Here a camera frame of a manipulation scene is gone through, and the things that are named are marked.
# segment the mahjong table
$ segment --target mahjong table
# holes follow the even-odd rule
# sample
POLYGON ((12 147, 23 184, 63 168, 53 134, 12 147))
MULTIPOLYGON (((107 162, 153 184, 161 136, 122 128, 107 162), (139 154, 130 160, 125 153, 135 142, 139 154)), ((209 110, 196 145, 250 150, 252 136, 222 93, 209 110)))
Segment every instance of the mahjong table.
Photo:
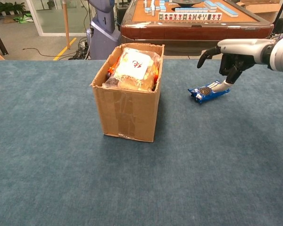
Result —
POLYGON ((166 44, 189 52, 207 48, 223 39, 266 38, 274 25, 230 0, 202 1, 190 8, 177 3, 133 0, 121 24, 122 42, 166 44))

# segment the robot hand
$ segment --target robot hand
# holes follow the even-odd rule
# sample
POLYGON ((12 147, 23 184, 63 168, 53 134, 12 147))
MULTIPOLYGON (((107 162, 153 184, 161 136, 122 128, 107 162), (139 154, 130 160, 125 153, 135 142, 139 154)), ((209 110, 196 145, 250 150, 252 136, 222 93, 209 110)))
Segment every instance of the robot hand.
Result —
POLYGON ((269 69, 283 72, 283 39, 226 39, 207 50, 199 59, 197 68, 201 68, 206 59, 223 53, 219 73, 226 80, 212 88, 224 91, 231 87, 243 71, 255 64, 268 65, 269 69))

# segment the plastic bag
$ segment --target plastic bag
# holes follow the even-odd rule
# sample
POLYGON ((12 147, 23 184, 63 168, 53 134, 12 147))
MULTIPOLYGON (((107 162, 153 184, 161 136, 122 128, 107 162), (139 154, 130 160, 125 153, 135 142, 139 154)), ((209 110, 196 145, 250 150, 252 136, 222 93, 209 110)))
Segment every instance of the plastic bag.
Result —
POLYGON ((161 57, 155 52, 125 48, 104 88, 152 91, 161 57))

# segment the yellow line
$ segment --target yellow line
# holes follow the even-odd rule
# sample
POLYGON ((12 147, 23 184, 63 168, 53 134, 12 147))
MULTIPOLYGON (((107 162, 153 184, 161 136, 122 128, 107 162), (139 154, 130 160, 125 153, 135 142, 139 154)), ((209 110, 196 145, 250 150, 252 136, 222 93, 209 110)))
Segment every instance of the yellow line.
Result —
MULTIPOLYGON (((72 43, 74 43, 75 40, 76 40, 76 38, 72 39, 71 42, 69 43, 69 45, 71 46, 72 43)), ((60 58, 60 56, 62 56, 63 53, 65 53, 66 50, 67 50, 67 46, 53 60, 58 60, 60 58)))

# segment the white label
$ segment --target white label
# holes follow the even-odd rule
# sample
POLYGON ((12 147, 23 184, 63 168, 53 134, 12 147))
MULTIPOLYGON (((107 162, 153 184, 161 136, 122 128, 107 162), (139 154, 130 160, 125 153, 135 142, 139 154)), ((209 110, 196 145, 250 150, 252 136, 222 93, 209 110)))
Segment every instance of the white label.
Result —
POLYGON ((117 67, 116 73, 142 80, 145 77, 150 61, 151 57, 149 55, 130 51, 117 67))

